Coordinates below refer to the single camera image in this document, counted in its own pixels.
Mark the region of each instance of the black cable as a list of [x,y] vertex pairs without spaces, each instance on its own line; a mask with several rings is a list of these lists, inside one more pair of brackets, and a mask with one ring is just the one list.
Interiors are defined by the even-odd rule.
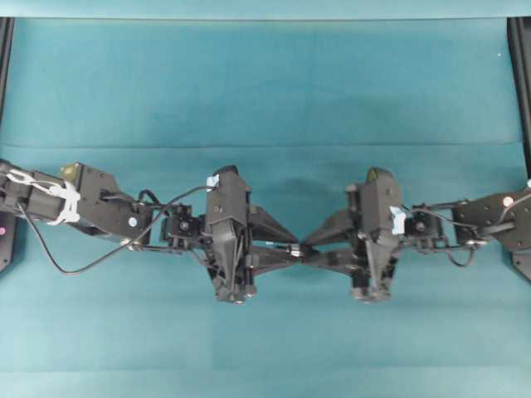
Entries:
[[494,225],[497,226],[497,225],[501,224],[503,222],[505,216],[507,216],[507,213],[509,212],[509,210],[511,210],[513,207],[519,205],[523,201],[529,199],[530,197],[531,197],[531,193],[528,193],[527,195],[523,195],[522,197],[520,197],[519,199],[517,199],[516,201],[514,201],[513,203],[511,203],[507,207],[505,207],[504,210],[501,212],[501,216],[499,216],[499,219],[495,222]]
[[468,267],[474,261],[475,249],[469,250],[468,259],[464,264],[454,259],[453,255],[451,255],[451,252],[449,250],[446,252],[446,254],[448,255],[448,258],[450,259],[453,265],[457,265],[458,267],[464,268]]
[[197,192],[197,191],[201,191],[201,190],[206,190],[206,189],[215,189],[215,188],[212,188],[212,187],[209,187],[209,186],[200,186],[200,187],[195,187],[195,188],[192,188],[186,192],[184,192],[183,194],[181,195],[178,195],[176,197],[174,197],[174,199],[172,199],[171,201],[169,201],[168,203],[166,203],[160,210],[160,212],[151,220],[151,222],[142,230],[142,232],[139,233],[139,235],[130,240],[129,242],[123,244],[123,245],[120,245],[118,246],[116,249],[112,249],[109,253],[105,254],[105,255],[102,255],[99,259],[93,261],[92,263],[84,266],[84,267],[81,267],[79,269],[75,269],[75,270],[72,270],[72,271],[69,271],[69,270],[66,270],[66,269],[63,269],[60,265],[57,264],[56,260],[54,259],[53,255],[51,254],[50,250],[48,249],[48,245],[46,244],[44,238],[42,237],[41,235],[41,232],[39,231],[39,229],[37,228],[37,226],[35,225],[35,222],[33,222],[33,219],[32,217],[27,213],[26,209],[24,209],[24,207],[21,205],[21,203],[19,201],[17,201],[17,207],[18,207],[18,210],[20,210],[20,212],[24,215],[24,217],[26,218],[28,224],[30,225],[30,227],[32,228],[33,232],[35,232],[35,235],[37,235],[37,238],[39,240],[39,242],[41,243],[41,246],[42,246],[42,249],[44,250],[44,252],[46,253],[46,256],[48,257],[48,259],[50,260],[50,262],[59,270],[59,272],[61,272],[63,275],[68,275],[68,276],[74,276],[74,275],[79,275],[85,271],[87,271],[88,269],[91,269],[92,267],[98,265],[99,263],[107,260],[110,256],[112,255],[115,255],[117,254],[118,252],[120,252],[121,250],[125,249],[127,246],[131,245],[132,242],[135,242],[136,240],[140,240],[142,239],[148,232],[149,230],[151,230],[151,228],[155,225],[155,223],[158,221],[158,219],[164,214],[164,212],[173,204],[175,203],[176,201],[179,201],[181,199],[183,199],[184,197],[187,197],[188,195],[191,195],[193,194],[194,192]]
[[151,199],[151,202],[154,205],[160,205],[160,200],[149,189],[144,189],[144,190],[140,191],[140,193],[139,193],[139,201],[142,201],[144,199],[144,196],[149,197],[149,199]]
[[464,226],[464,227],[467,227],[467,228],[476,228],[476,229],[480,228],[480,226],[477,226],[477,225],[474,225],[474,224],[466,224],[464,222],[453,221],[451,218],[445,217],[442,214],[437,213],[436,211],[431,211],[431,210],[428,210],[428,209],[421,209],[421,208],[408,210],[405,206],[403,206],[403,208],[406,209],[406,212],[408,212],[408,213],[426,213],[426,214],[429,214],[429,215],[434,216],[434,217],[439,217],[442,220],[447,221],[447,222],[451,223],[454,226]]

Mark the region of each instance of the cable clip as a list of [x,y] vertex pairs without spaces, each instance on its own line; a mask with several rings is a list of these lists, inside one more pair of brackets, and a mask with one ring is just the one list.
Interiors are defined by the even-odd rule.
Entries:
[[392,231],[393,235],[403,235],[406,231],[406,212],[400,207],[390,206],[392,217]]
[[[11,181],[34,187],[52,197],[60,197],[65,200],[65,205],[59,213],[59,216],[54,221],[49,221],[47,224],[57,226],[63,222],[77,222],[80,220],[80,215],[77,212],[77,202],[81,199],[81,195],[71,182],[64,181],[63,188],[57,182],[52,181],[37,181],[31,175],[22,170],[11,169],[7,175]],[[42,184],[49,184],[49,187],[44,187]]]
[[212,187],[210,189],[207,189],[207,192],[210,192],[212,189],[217,187],[219,185],[219,174],[216,174],[215,176],[210,176],[207,178],[207,185],[209,187]]

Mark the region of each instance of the white zip tie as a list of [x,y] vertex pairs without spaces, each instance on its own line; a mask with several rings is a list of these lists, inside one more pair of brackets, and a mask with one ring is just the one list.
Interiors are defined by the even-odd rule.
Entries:
[[[45,192],[52,197],[60,197],[65,200],[65,205],[59,213],[59,216],[54,221],[49,221],[47,224],[57,226],[63,222],[77,222],[80,220],[80,215],[77,212],[77,202],[81,199],[81,195],[71,182],[64,181],[63,188],[57,182],[52,181],[37,181],[28,173],[12,168],[7,175],[11,181],[35,187],[36,189]],[[44,187],[42,184],[49,184],[49,187]]]

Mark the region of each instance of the black bracket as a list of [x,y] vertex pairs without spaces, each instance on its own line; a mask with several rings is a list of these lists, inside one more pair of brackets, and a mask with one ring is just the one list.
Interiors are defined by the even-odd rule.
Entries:
[[[13,18],[0,18],[0,124],[2,123],[14,24]],[[15,215],[0,211],[0,271],[11,264],[16,228]]]
[[[531,17],[508,18],[507,37],[524,132],[525,165],[531,177]],[[513,266],[531,281],[531,254],[513,253],[511,258]]]

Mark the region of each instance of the teal fabric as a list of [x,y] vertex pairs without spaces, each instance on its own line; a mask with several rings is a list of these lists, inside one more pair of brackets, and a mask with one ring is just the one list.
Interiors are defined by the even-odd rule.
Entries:
[[[303,237],[367,168],[406,204],[526,180],[505,20],[17,22],[0,156],[80,161],[163,200],[235,163]],[[204,194],[187,200],[204,211]],[[69,268],[112,246],[43,226]],[[457,269],[404,255],[393,301],[296,265],[217,303],[187,256],[123,253],[60,276],[21,224],[0,274],[6,396],[525,396],[531,288],[493,244]]]
[[515,17],[528,0],[2,0],[9,17],[192,20],[345,20]]

